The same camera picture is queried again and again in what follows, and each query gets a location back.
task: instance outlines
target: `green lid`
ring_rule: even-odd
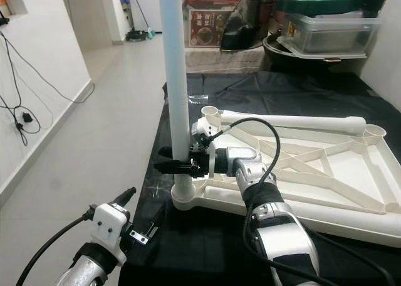
[[[360,4],[361,0],[277,0],[277,10],[315,16],[356,11]]]

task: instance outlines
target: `broom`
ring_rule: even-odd
[[[147,20],[146,20],[146,17],[145,17],[145,15],[144,15],[143,11],[142,11],[142,8],[141,8],[140,5],[139,5],[138,0],[135,0],[135,1],[137,2],[138,8],[139,8],[139,10],[140,10],[140,12],[141,12],[141,14],[142,14],[142,17],[143,17],[143,20],[145,21],[146,26],[148,27],[148,34],[147,34],[147,37],[148,37],[148,39],[151,40],[151,39],[156,35],[156,32],[149,26],[149,24],[148,24],[148,22],[147,22]]]

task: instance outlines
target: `black tablecloth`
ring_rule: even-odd
[[[188,75],[190,122],[201,108],[273,115],[365,117],[387,131],[386,141],[401,160],[401,114],[388,102],[372,95],[355,75],[332,73],[318,76],[258,72],[250,75]],[[147,283],[192,282],[271,285],[269,268],[245,251],[241,239],[243,217],[194,208],[178,211],[171,205],[171,175],[162,176],[153,164],[171,145],[168,97],[160,118],[147,174],[134,217],[137,231],[146,231],[152,221],[160,226],[147,246],[134,245],[122,268],[119,286]],[[331,236],[387,269],[401,285],[401,250]],[[314,240],[320,256],[321,276],[340,285],[384,285],[371,268],[320,240]]]

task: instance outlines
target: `power adapter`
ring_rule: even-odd
[[[23,119],[25,123],[31,123],[33,121],[32,116],[27,112],[23,112]]]

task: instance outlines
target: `printed label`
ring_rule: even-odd
[[[294,37],[295,31],[296,31],[296,25],[292,21],[290,21],[288,24],[287,35],[289,35],[290,37]]]
[[[189,14],[189,46],[220,46],[231,11],[190,9]]]

